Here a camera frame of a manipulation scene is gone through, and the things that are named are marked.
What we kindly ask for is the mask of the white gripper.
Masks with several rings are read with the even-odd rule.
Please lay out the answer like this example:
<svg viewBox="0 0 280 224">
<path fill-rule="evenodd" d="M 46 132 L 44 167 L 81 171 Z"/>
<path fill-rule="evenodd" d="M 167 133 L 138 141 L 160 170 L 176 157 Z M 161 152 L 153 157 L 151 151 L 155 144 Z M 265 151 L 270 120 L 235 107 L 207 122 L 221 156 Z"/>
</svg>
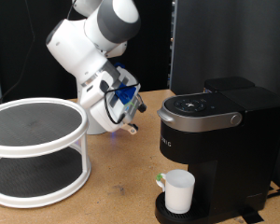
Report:
<svg viewBox="0 0 280 224">
<path fill-rule="evenodd" d="M 118 67 L 119 77 L 116 81 L 103 78 L 103 98 L 94 104 L 91 115 L 107 131 L 123 129 L 136 134 L 138 127 L 132 124 L 133 117 L 141 104 L 138 92 L 141 87 L 138 80 L 126 69 Z"/>
</svg>

